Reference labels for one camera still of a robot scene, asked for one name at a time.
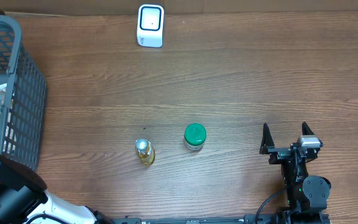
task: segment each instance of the green lid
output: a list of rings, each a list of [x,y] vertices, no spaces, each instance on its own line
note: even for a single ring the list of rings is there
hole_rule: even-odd
[[[206,131],[200,124],[191,124],[187,126],[185,131],[185,140],[192,146],[199,146],[205,142]]]

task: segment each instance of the bottle with yellow liquid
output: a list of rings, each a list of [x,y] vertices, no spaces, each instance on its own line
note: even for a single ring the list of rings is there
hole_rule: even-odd
[[[135,142],[135,152],[140,161],[150,166],[155,160],[155,152],[152,143],[146,139],[138,139]]]

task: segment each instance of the wood grain surface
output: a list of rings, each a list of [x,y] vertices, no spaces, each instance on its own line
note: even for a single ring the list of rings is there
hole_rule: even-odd
[[[59,197],[114,218],[255,213],[283,187],[259,155],[263,123],[285,147],[306,121],[326,213],[358,223],[358,11],[166,16],[161,49],[137,45],[136,16],[19,22],[49,87],[38,173]],[[200,152],[184,148],[190,123],[206,127]],[[149,168],[138,138],[154,143]]]

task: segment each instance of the silver bottle cap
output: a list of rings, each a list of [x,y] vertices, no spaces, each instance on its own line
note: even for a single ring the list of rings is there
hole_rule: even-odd
[[[146,153],[147,147],[149,146],[149,142],[146,139],[138,139],[135,142],[136,150],[141,153]]]

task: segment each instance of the white plastic object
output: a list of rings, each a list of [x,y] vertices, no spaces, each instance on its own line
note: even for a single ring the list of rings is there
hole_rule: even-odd
[[[159,5],[144,4],[137,16],[137,42],[143,47],[162,47],[164,9]]]
[[[95,216],[85,206],[73,205],[72,203],[67,202],[51,194],[48,190],[45,191],[45,194],[48,197],[48,202],[45,204],[40,204],[37,208],[35,208],[30,213],[30,215],[27,216],[28,219],[44,213],[56,217],[67,223],[75,223],[75,224],[95,223],[96,221]],[[59,224],[59,223],[48,218],[46,219],[38,218],[34,220],[32,224]]]

